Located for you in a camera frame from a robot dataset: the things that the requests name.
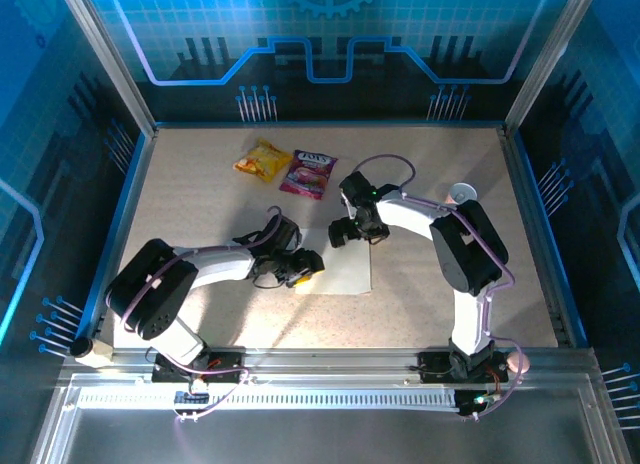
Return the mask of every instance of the purple chip bag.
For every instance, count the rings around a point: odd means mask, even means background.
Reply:
[[[280,190],[320,200],[324,194],[335,157],[296,150]]]

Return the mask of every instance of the snack bag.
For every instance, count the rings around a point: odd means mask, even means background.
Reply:
[[[266,139],[259,138],[256,147],[233,165],[236,171],[255,174],[264,182],[271,182],[275,175],[286,166],[293,156],[281,151]]]
[[[294,156],[280,190],[316,200],[322,199],[331,170],[338,159],[300,150],[296,150]]]

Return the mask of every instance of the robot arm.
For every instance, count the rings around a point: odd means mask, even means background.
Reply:
[[[143,246],[109,285],[107,302],[122,317],[136,294],[167,261],[188,256],[156,279],[125,324],[164,356],[189,365],[206,348],[204,341],[177,317],[189,291],[220,281],[252,279],[255,282],[268,273],[275,276],[279,285],[294,287],[324,270],[320,255],[299,249],[299,242],[298,226],[277,216],[264,230],[233,239],[222,251],[195,252],[173,248],[154,239]]]
[[[454,289],[450,361],[454,375],[466,379],[492,352],[492,342],[483,332],[484,316],[491,311],[485,295],[489,286],[500,279],[500,269],[444,206],[432,209],[412,202],[396,186],[377,189],[360,172],[348,176],[340,188],[349,217],[330,225],[333,247],[350,239],[377,243],[389,236],[389,226],[403,227],[434,242],[442,273]],[[467,201],[457,209],[506,263],[507,250],[480,204]]]

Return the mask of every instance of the yellow chip bag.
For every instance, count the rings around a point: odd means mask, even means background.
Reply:
[[[258,138],[258,145],[233,165],[236,171],[255,174],[264,182],[271,182],[284,166],[289,164],[293,156],[281,151],[266,139]]]

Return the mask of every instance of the beige tabletop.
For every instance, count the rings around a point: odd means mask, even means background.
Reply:
[[[285,174],[265,184],[232,169],[258,137],[282,149],[321,152],[339,160],[322,201],[278,190]],[[443,200],[451,184],[467,182],[509,250],[514,289],[496,295],[495,334],[526,346],[556,346],[540,283],[500,143],[492,129],[433,127],[261,128],[162,130],[144,183],[122,266],[149,239],[196,247],[262,229],[278,205],[303,228],[326,228],[343,217],[338,183],[362,159],[383,152],[409,158],[418,170],[407,192]],[[376,161],[363,169],[374,184],[399,183],[404,164]],[[180,317],[210,345],[281,348],[427,347],[446,345],[453,295],[433,244],[403,229],[371,248],[372,292],[358,296],[296,295],[260,290],[249,281],[194,290]],[[112,331],[117,347],[146,347]]]

